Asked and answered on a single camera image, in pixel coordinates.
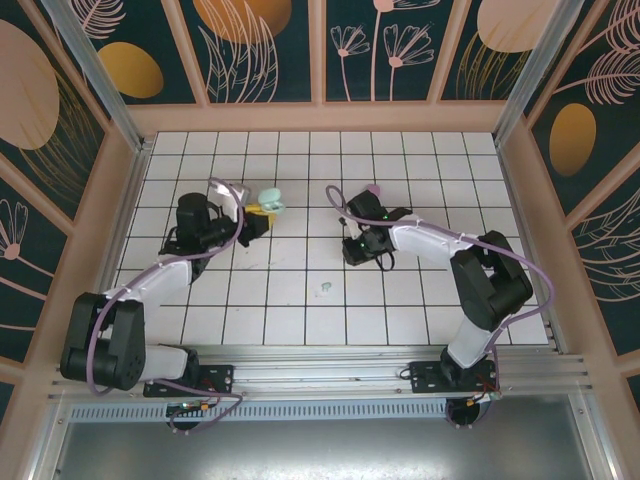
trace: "mint green object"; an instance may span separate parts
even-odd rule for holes
[[[263,212],[275,213],[276,215],[284,212],[285,206],[280,201],[282,194],[277,188],[267,188],[258,195],[258,203]]]

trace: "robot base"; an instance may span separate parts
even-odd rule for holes
[[[457,384],[452,385],[442,373],[440,361],[411,362],[406,379],[411,381],[413,393],[478,392],[485,389],[483,381],[496,388],[496,370],[493,360],[481,360],[463,372]]]
[[[175,383],[184,384],[181,380]],[[233,365],[200,365],[198,370],[198,380],[192,385],[184,384],[185,387],[198,390],[209,390],[213,388],[218,393],[231,393],[233,387]],[[146,398],[176,398],[176,397],[203,397],[187,393],[177,388],[167,387],[158,383],[145,383],[143,396]]]

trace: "dark green wallpaper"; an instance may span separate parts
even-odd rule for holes
[[[9,406],[9,400],[11,400],[11,394],[13,393],[13,385],[10,383],[0,382],[0,425],[2,425],[2,419]]]
[[[67,237],[0,179],[0,356],[22,362]]]
[[[472,0],[442,100],[506,100],[553,6]]]
[[[426,100],[453,2],[382,4],[327,1],[327,101]]]
[[[585,0],[584,3],[582,4],[582,8],[580,9],[580,14],[578,15],[578,18],[576,19],[573,26],[571,27],[571,30],[569,30],[569,33],[567,34],[567,36],[564,38],[564,41],[562,42],[561,47],[558,49],[558,53],[556,54],[554,60],[549,65],[549,68],[547,68],[547,71],[545,72],[544,77],[538,84],[538,87],[536,88],[536,90],[533,92],[533,95],[531,95],[531,99],[529,100],[529,103],[527,103],[527,106],[524,108],[525,115],[528,116],[531,110],[533,109],[533,107],[536,105],[536,102],[538,101],[538,98],[540,98],[542,91],[547,86],[549,77],[553,75],[553,72],[557,68],[558,63],[560,63],[560,60],[562,60],[562,57],[567,51],[567,48],[569,48],[569,45],[571,45],[571,42],[573,41],[573,37],[575,37],[577,31],[580,29],[580,26],[582,25],[582,22],[584,22],[584,17],[587,16],[587,14],[589,13],[589,10],[591,10],[591,7],[593,7],[594,2],[595,0]]]
[[[247,5],[180,0],[209,101],[311,101],[307,0]]]
[[[0,154],[73,219],[104,131],[16,0],[0,34]]]
[[[127,105],[195,103],[160,0],[70,5]]]
[[[640,141],[640,10],[609,3],[532,127],[569,214]]]
[[[618,355],[640,348],[640,170],[574,230]]]

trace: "metal floor panel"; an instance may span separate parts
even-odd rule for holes
[[[443,419],[223,422],[187,438],[158,423],[71,424],[61,480],[581,480],[564,396],[506,398],[472,430]]]

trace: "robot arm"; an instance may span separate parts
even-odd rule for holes
[[[452,272],[465,317],[455,338],[442,352],[441,369],[449,383],[457,384],[465,370],[485,357],[500,323],[532,297],[533,288],[522,266],[506,255],[426,228],[410,210],[387,212],[370,191],[357,195],[347,207],[354,216],[367,220],[403,220],[402,225],[392,227],[356,224],[358,230],[350,223],[352,220],[344,220],[351,238],[343,240],[342,250],[350,265],[400,251],[418,255]],[[507,239],[495,231],[480,237],[465,236],[511,250]]]
[[[258,206],[245,208],[248,190],[242,185],[232,187],[243,200],[240,207],[236,206],[236,209],[244,209],[238,241],[246,247],[270,229],[273,217],[261,212]],[[222,206],[218,206],[200,193],[180,197],[177,225],[170,230],[159,254],[194,255],[228,242],[237,230],[238,215],[236,212],[233,218],[229,216],[233,213],[231,206],[224,198],[222,200]],[[212,210],[217,214],[213,219]],[[110,336],[103,335],[98,339],[93,359],[97,384],[129,390],[140,381],[162,378],[178,380],[191,388],[198,387],[197,353],[176,347],[146,345],[144,329],[168,297],[200,277],[209,258],[185,259],[164,265],[161,262],[162,257],[160,268],[135,282],[135,287],[127,289],[107,313],[102,331],[110,329]],[[76,299],[60,361],[60,371],[65,378],[86,381],[88,345],[96,319],[106,303],[121,290],[122,287],[117,287],[102,294],[84,293]]]

